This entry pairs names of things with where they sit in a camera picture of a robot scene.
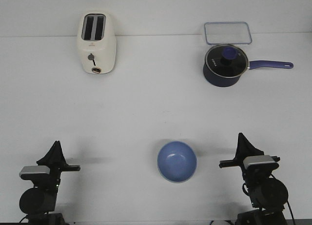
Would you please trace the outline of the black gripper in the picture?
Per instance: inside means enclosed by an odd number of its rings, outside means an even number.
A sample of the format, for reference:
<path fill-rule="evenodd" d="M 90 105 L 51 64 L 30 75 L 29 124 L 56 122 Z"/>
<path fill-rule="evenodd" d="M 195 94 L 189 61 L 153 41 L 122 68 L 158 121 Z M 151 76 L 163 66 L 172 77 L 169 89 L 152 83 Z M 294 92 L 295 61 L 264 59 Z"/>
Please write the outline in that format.
<path fill-rule="evenodd" d="M 58 188 L 60 185 L 60 176 L 62 172 L 80 171 L 80 165 L 68 165 L 60 141 L 55 141 L 47 154 L 37 161 L 37 164 L 55 164 L 64 166 L 51 166 L 50 173 L 39 177 L 38 187 Z"/>
<path fill-rule="evenodd" d="M 268 179 L 273 170 L 270 170 L 267 166 L 254 166 L 249 168 L 248 170 L 245 170 L 243 166 L 243 160 L 246 157 L 262 155 L 264 155 L 264 152 L 262 150 L 255 148 L 243 133 L 239 133 L 234 159 L 220 161 L 219 167 L 225 168 L 239 166 L 242 171 L 242 177 L 244 182 L 246 183 L 246 186 L 255 186 L 257 184 L 261 184 L 263 181 Z M 280 161 L 280 157 L 272 157 L 277 163 Z"/>

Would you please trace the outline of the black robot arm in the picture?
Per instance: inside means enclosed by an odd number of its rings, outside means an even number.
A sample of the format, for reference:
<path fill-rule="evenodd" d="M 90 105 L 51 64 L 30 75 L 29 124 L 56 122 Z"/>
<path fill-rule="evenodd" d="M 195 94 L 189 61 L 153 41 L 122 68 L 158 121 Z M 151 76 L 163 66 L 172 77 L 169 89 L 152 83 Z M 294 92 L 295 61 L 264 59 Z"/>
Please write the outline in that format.
<path fill-rule="evenodd" d="M 238 134 L 232 160 L 219 162 L 220 168 L 240 167 L 242 191 L 250 198 L 254 210 L 239 213 L 235 225 L 286 225 L 284 205 L 288 204 L 286 186 L 272 175 L 279 168 L 280 157 L 266 155 L 255 148 L 243 133 Z"/>
<path fill-rule="evenodd" d="M 62 172 L 80 171 L 79 165 L 69 165 L 63 155 L 60 141 L 55 141 L 37 165 L 25 166 L 21 179 L 31 181 L 20 200 L 20 210 L 26 214 L 29 225 L 66 225 L 62 213 L 54 213 Z"/>

